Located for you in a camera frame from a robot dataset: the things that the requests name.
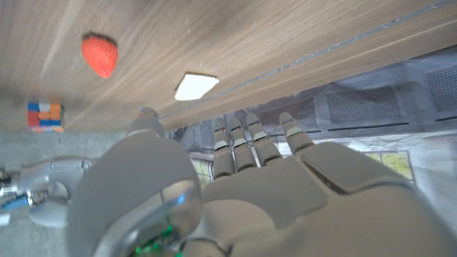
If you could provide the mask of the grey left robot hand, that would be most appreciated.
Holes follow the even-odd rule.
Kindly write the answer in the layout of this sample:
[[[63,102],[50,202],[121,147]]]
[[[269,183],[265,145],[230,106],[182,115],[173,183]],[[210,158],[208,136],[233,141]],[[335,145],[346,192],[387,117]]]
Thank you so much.
[[[405,178],[288,113],[283,157],[255,114],[214,124],[214,179],[142,108],[77,184],[70,256],[454,256],[456,235]]]

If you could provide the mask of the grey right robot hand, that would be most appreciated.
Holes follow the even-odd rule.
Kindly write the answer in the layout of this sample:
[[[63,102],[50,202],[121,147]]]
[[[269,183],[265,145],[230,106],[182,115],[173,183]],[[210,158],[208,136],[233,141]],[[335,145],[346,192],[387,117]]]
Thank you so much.
[[[87,157],[57,156],[23,167],[14,189],[27,198],[29,218],[43,227],[66,227],[76,185],[93,164]]]

